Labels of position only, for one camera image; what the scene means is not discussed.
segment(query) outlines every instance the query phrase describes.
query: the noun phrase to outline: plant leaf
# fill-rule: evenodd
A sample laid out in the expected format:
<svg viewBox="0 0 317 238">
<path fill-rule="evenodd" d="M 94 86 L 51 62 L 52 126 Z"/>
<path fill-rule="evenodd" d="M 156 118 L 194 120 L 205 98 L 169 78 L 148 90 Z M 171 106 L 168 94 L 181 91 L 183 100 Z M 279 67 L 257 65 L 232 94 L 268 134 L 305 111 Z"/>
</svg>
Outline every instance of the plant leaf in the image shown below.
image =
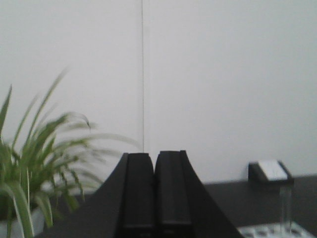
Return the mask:
<svg viewBox="0 0 317 238">
<path fill-rule="evenodd" d="M 30 105 L 28 106 L 28 108 L 26 109 L 26 111 L 24 113 L 24 116 L 23 116 L 23 118 L 22 118 L 22 120 L 20 122 L 20 125 L 19 125 L 18 129 L 16 130 L 16 133 L 15 133 L 15 136 L 14 136 L 14 140 L 13 140 L 13 143 L 12 143 L 12 148 L 14 148 L 14 146 L 15 146 L 15 143 L 16 143 L 18 137 L 19 137 L 21 128 L 22 128 L 22 126 L 23 126 L 23 124 L 25 122 L 25 119 L 28 117 L 28 114 L 29 114 L 31 108 L 33 107 L 33 105 L 34 105 L 34 103 L 36 101 L 36 98 L 37 97 L 33 98 L 33 100 L 31 101 Z"/>
<path fill-rule="evenodd" d="M 3 104 L 2 108 L 1 108 L 1 112 L 0 112 L 0 139 L 1 139 L 1 132 L 2 132 L 2 128 L 3 128 L 6 112 L 8 110 L 8 106 L 9 106 L 11 92 L 12 92 L 12 86 L 10 86 L 8 95 L 7 95 L 7 97 L 6 97 L 5 101 L 4 101 L 4 104 Z"/>
<path fill-rule="evenodd" d="M 34 200 L 40 207 L 41 211 L 44 214 L 45 222 L 48 227 L 53 225 L 53 215 L 52 215 L 52 208 L 51 203 L 48 195 L 44 192 L 37 192 L 34 195 Z"/>
<path fill-rule="evenodd" d="M 55 81 L 53 82 L 53 84 L 51 85 L 51 87 L 49 88 L 49 90 L 48 90 L 46 96 L 45 96 L 44 99 L 42 100 L 42 103 L 40 104 L 40 106 L 39 106 L 39 108 L 38 108 L 38 110 L 37 110 L 37 112 L 36 112 L 36 114 L 35 114 L 35 116 L 34 116 L 34 118 L 33 118 L 33 121 L 32 121 L 31 127 L 30 127 L 30 130 L 29 130 L 29 134 L 28 134 L 26 140 L 28 140 L 29 137 L 31 136 L 31 133 L 32 133 L 33 128 L 34 128 L 34 125 L 35 125 L 35 123 L 36 123 L 36 121 L 37 121 L 37 119 L 38 119 L 38 117 L 39 117 L 41 111 L 43 110 L 43 108 L 44 108 L 46 102 L 47 102 L 48 99 L 50 98 L 52 92 L 54 91 L 54 89 L 56 88 L 56 86 L 58 85 L 58 83 L 64 78 L 64 76 L 66 75 L 66 73 L 67 73 L 67 70 L 63 70 L 63 71 L 59 74 L 59 76 L 55 79 Z"/>
<path fill-rule="evenodd" d="M 32 238 L 34 232 L 30 208 L 20 184 L 18 182 L 2 183 L 0 185 L 0 193 L 9 196 L 13 200 L 15 212 L 23 230 L 24 237 Z"/>
</svg>

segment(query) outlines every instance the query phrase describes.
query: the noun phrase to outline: spider plant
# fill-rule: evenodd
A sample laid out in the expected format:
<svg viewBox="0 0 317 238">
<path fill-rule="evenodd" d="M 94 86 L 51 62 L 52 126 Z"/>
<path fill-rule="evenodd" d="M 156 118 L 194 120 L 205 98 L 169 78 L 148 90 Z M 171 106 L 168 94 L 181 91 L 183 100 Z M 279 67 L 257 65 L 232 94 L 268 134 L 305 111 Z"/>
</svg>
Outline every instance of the spider plant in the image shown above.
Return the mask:
<svg viewBox="0 0 317 238">
<path fill-rule="evenodd" d="M 49 88 L 40 103 L 21 148 L 16 149 L 16 142 L 21 128 L 32 109 L 33 100 L 22 117 L 14 139 L 5 142 L 1 132 L 9 106 L 12 88 L 0 111 L 0 220 L 7 220 L 7 238 L 10 238 L 11 223 L 18 219 L 25 238 L 31 238 L 33 225 L 30 212 L 40 207 L 47 227 L 53 225 L 53 209 L 50 198 L 55 196 L 65 199 L 71 210 L 76 209 L 78 201 L 72 195 L 77 189 L 84 197 L 84 188 L 96 187 L 101 182 L 94 174 L 73 165 L 89 163 L 96 159 L 97 152 L 117 153 L 114 150 L 99 150 L 91 144 L 93 139 L 107 138 L 136 144 L 135 141 L 115 134 L 93 134 L 71 139 L 56 139 L 65 131 L 90 129 L 85 116 L 65 113 L 47 121 L 44 116 L 39 120 L 48 99 L 63 78 L 60 74 Z"/>
</svg>

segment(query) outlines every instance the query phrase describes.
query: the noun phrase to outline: black plastic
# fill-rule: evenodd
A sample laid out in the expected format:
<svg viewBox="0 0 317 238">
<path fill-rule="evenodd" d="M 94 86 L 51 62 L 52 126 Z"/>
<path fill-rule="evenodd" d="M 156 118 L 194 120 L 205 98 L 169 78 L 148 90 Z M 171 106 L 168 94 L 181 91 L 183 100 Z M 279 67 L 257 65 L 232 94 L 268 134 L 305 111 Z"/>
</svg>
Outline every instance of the black plastic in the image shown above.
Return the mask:
<svg viewBox="0 0 317 238">
<path fill-rule="evenodd" d="M 160 152 L 155 177 L 160 237 L 192 237 L 192 222 L 179 152 Z"/>
<path fill-rule="evenodd" d="M 129 154 L 123 216 L 125 237 L 154 237 L 153 165 L 148 154 Z"/>
</svg>

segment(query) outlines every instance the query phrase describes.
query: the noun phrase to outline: white wall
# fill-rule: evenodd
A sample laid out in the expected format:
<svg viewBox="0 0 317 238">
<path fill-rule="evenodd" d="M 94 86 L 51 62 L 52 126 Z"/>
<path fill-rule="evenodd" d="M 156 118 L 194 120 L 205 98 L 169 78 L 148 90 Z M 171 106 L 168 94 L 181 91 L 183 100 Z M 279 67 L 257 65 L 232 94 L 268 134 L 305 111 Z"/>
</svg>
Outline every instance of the white wall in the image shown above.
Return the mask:
<svg viewBox="0 0 317 238">
<path fill-rule="evenodd" d="M 146 149 L 203 181 L 277 159 L 317 173 L 317 2 L 151 1 Z"/>
<path fill-rule="evenodd" d="M 13 91 L 3 135 L 13 137 L 32 98 L 44 96 L 57 75 L 52 114 L 85 114 L 96 132 L 118 133 L 142 143 L 141 2 L 104 0 L 0 1 L 0 103 Z M 100 142 L 124 151 L 124 143 Z M 108 158 L 100 173 L 109 174 Z"/>
<path fill-rule="evenodd" d="M 69 66 L 52 116 L 80 112 L 140 143 L 144 126 L 154 162 L 186 149 L 203 181 L 245 179 L 262 159 L 316 173 L 316 11 L 313 0 L 1 1 L 0 102 L 13 86 L 4 135 Z"/>
</svg>

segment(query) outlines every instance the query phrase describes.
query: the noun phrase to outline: dark table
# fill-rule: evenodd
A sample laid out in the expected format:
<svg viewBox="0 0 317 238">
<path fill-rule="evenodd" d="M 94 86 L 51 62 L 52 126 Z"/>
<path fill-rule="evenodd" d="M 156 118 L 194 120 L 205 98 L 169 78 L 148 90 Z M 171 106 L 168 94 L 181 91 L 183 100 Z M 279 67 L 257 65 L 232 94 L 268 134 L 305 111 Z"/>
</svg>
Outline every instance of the dark table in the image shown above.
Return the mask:
<svg viewBox="0 0 317 238">
<path fill-rule="evenodd" d="M 206 189 L 236 226 L 279 222 L 279 189 L 247 181 L 206 184 Z M 292 221 L 317 237 L 317 176 L 295 178 Z"/>
</svg>

